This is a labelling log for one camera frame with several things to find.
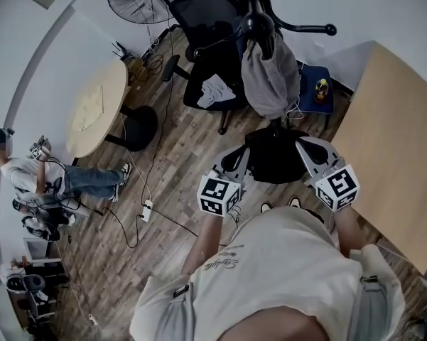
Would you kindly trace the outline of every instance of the wooden floor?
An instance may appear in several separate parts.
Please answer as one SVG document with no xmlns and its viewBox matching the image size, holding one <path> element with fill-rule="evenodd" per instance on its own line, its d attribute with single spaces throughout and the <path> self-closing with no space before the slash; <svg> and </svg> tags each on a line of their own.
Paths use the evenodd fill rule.
<svg viewBox="0 0 427 341">
<path fill-rule="evenodd" d="M 182 57 L 179 64 L 189 70 L 190 63 L 184 56 L 188 43 L 179 29 L 173 32 L 172 41 L 174 54 Z M 164 55 L 165 62 L 169 59 L 169 36 L 163 39 L 157 53 Z M 171 83 L 162 82 L 161 74 L 158 74 L 150 76 L 147 83 L 140 85 L 139 90 L 136 90 L 136 85 L 132 87 L 126 103 L 133 108 L 142 104 L 152 106 L 158 113 L 160 126 L 151 145 L 144 151 L 133 154 L 139 170 L 146 176 L 160 136 Z M 203 216 L 196 201 L 200 176 L 209 171 L 216 154 L 233 145 L 242 144 L 245 134 L 266 126 L 268 122 L 252 109 L 244 109 L 235 114 L 228 132 L 220 136 L 217 133 L 220 114 L 185 107 L 182 102 L 185 86 L 184 79 L 174 76 L 161 148 L 148 179 L 148 186 L 158 211 L 198 232 Z M 347 111 L 348 99 L 346 94 L 335 91 L 335 113 L 327 131 L 323 130 L 322 115 L 311 114 L 292 123 L 312 136 L 331 140 Z M 120 118 L 112 131 L 117 135 L 121 133 Z M 80 159 L 79 166 L 118 169 L 129 160 L 129 154 L 124 148 L 104 142 L 92 155 Z M 246 178 L 246 182 L 247 193 L 240 204 L 242 220 L 255 215 L 263 201 L 285 205 L 293 194 L 301 198 L 304 207 L 317 211 L 324 218 L 330 216 L 328 210 L 302 182 L 270 185 L 254 182 L 252 178 Z M 95 208 L 110 206 L 122 221 L 130 244 L 134 245 L 137 240 L 135 219 L 142 211 L 142 190 L 143 181 L 137 170 L 134 170 L 118 203 L 111 204 L 92 198 L 88 198 L 86 203 Z M 147 191 L 144 192 L 144 199 L 146 198 Z M 94 331 L 89 326 L 82 317 L 72 292 L 63 290 L 59 297 L 58 313 L 54 318 L 55 329 L 61 340 L 131 340 L 128 334 L 129 323 L 147 278 L 156 275 L 172 279 L 178 275 L 185 256 L 195 241 L 194 236 L 155 212 L 149 223 L 141 220 L 137 223 L 139 244 L 135 249 L 126 246 L 119 223 L 109 213 L 103 217 L 93 215 L 65 231 L 59 245 L 67 271 L 77 290 L 82 312 L 84 315 L 91 312 L 100 328 Z M 376 239 L 379 234 L 370 227 L 367 229 L 370 241 Z M 223 244 L 229 241 L 234 231 L 235 223 L 229 217 L 224 221 Z M 69 234 L 72 236 L 71 247 L 79 271 L 73 263 L 73 255 L 67 243 Z M 385 257 L 403 283 L 408 306 L 399 332 L 393 340 L 416 340 L 407 332 L 407 320 L 422 314 L 427 307 L 427 290 L 421 285 L 414 267 L 392 254 L 385 254 Z M 80 289 L 80 282 L 87 300 Z"/>
</svg>

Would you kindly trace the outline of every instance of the white t-shirt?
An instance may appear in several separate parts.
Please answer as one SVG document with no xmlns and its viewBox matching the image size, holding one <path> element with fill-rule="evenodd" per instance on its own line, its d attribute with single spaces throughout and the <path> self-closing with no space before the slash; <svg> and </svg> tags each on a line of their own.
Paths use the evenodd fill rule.
<svg viewBox="0 0 427 341">
<path fill-rule="evenodd" d="M 14 187 L 36 193 L 39 163 L 36 159 L 11 158 L 7 164 L 0 167 L 0 170 Z M 44 193 L 53 192 L 54 185 L 60 186 L 58 193 L 65 192 L 65 171 L 63 169 L 65 166 L 53 162 L 45 162 L 44 166 L 46 181 Z"/>
<path fill-rule="evenodd" d="M 11 267 L 10 264 L 2 264 L 0 265 L 0 281 L 6 286 L 6 281 L 9 276 L 13 276 L 14 274 L 22 274 L 25 275 L 25 271 L 23 268 L 18 268 L 17 266 Z"/>
<path fill-rule="evenodd" d="M 193 329 L 190 340 L 217 341 L 250 315 L 286 306 L 315 316 L 331 341 L 345 341 L 363 270 L 384 263 L 382 267 L 392 274 L 378 250 L 365 248 L 366 267 L 345 258 L 323 224 L 308 212 L 293 207 L 267 211 L 245 222 L 230 245 L 191 277 L 181 276 L 169 284 L 151 277 L 137 303 L 130 333 L 135 340 L 153 341 L 168 304 L 183 299 L 174 299 L 174 290 L 191 283 L 193 317 L 186 327 Z M 401 317 L 401 302 L 404 309 L 399 282 L 396 277 L 392 281 L 399 289 L 399 310 L 391 332 Z"/>
</svg>

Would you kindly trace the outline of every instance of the blue stool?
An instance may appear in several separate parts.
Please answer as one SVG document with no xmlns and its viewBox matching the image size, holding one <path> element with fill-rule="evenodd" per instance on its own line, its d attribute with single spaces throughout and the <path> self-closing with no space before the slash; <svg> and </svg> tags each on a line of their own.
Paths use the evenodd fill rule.
<svg viewBox="0 0 427 341">
<path fill-rule="evenodd" d="M 328 93 L 322 104 L 314 100 L 315 86 L 319 80 L 325 78 L 328 83 Z M 324 130 L 327 130 L 330 121 L 330 115 L 333 113 L 333 86 L 330 79 L 330 73 L 325 67 L 303 65 L 301 68 L 300 80 L 300 103 L 298 108 L 301 112 L 325 114 Z"/>
</svg>

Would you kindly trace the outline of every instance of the black chair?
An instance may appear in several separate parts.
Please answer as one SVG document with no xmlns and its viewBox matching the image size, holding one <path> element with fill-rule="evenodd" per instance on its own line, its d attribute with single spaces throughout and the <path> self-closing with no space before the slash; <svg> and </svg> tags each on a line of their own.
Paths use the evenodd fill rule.
<svg viewBox="0 0 427 341">
<path fill-rule="evenodd" d="M 227 130 L 227 113 L 248 105 L 237 42 L 226 41 L 211 47 L 201 59 L 195 59 L 193 52 L 232 35 L 234 24 L 240 22 L 237 18 L 239 13 L 227 0 L 173 0 L 169 9 L 188 39 L 190 45 L 185 55 L 190 62 L 194 62 L 194 66 L 191 73 L 186 72 L 177 65 L 180 56 L 174 55 L 164 68 L 163 81 L 169 81 L 173 73 L 187 79 L 183 103 L 188 107 L 204 109 L 198 106 L 198 100 L 202 97 L 202 83 L 214 74 L 220 76 L 236 97 L 215 102 L 206 110 L 222 112 L 218 132 L 223 135 Z"/>
</svg>

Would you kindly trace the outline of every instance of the shoe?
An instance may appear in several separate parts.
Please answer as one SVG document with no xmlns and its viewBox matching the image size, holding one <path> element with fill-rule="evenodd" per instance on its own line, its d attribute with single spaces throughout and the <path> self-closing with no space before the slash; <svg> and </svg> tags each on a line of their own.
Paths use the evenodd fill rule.
<svg viewBox="0 0 427 341">
<path fill-rule="evenodd" d="M 68 226 L 73 226 L 75 222 L 76 222 L 76 216 L 71 215 L 68 217 Z"/>
<path fill-rule="evenodd" d="M 268 202 L 264 202 L 261 205 L 261 213 L 264 213 L 264 212 L 266 212 L 268 210 L 271 210 L 271 208 L 272 207 L 271 207 L 271 205 Z"/>
<path fill-rule="evenodd" d="M 128 181 L 129 174 L 131 173 L 132 168 L 133 166 L 131 165 L 130 162 L 125 163 L 123 167 L 121 167 L 120 171 L 123 173 L 123 181 L 120 182 L 119 184 L 120 187 L 123 187 L 124 185 L 126 185 L 126 182 Z"/>
<path fill-rule="evenodd" d="M 301 208 L 300 200 L 297 196 L 292 196 L 292 198 L 289 200 L 289 207 Z"/>
<path fill-rule="evenodd" d="M 109 201 L 111 202 L 119 201 L 119 189 L 120 189 L 120 185 L 114 185 L 114 194 L 112 197 L 110 197 Z"/>
</svg>

